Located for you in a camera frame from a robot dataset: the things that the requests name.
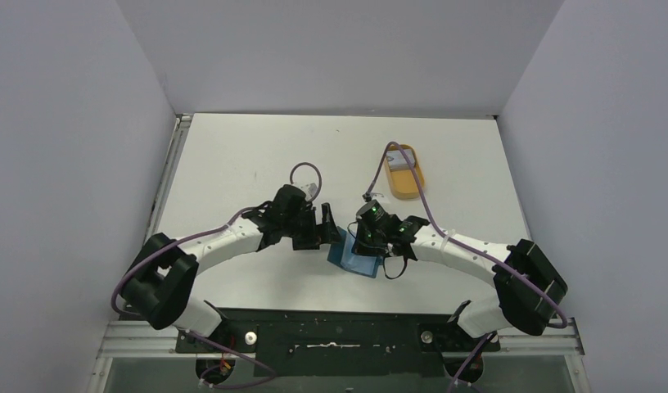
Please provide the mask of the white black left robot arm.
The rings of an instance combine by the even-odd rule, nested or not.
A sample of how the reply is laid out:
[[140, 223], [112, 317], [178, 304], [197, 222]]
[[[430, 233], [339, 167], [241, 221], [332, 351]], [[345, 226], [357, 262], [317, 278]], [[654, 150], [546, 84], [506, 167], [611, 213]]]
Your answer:
[[239, 210], [219, 228], [180, 239], [157, 233], [147, 239], [111, 296], [127, 304], [154, 329], [175, 327], [193, 333], [209, 351], [229, 340], [223, 315], [192, 293], [197, 277], [239, 255], [262, 251], [291, 240], [295, 251], [317, 250], [342, 241], [328, 203], [318, 210], [302, 188], [286, 184], [275, 197]]

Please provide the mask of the blue leather card holder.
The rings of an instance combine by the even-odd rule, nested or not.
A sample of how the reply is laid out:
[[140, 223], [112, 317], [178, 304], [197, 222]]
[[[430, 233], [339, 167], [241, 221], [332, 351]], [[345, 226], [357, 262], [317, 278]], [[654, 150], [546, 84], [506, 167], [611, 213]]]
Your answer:
[[381, 264], [376, 256], [357, 255], [353, 252], [354, 238], [343, 228], [337, 228], [342, 241], [330, 245], [327, 261], [348, 273], [375, 278]]

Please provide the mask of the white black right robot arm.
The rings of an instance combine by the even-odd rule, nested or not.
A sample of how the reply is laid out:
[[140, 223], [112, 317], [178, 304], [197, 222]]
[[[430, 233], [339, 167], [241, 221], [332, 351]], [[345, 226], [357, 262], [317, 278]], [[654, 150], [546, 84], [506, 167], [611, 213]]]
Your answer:
[[493, 288], [485, 299], [468, 300], [454, 312], [447, 337], [457, 349], [504, 328], [540, 336], [567, 325], [559, 307], [567, 284], [533, 241], [509, 245], [466, 237], [422, 217], [400, 219], [376, 200], [356, 212], [355, 222], [358, 254], [441, 264]]

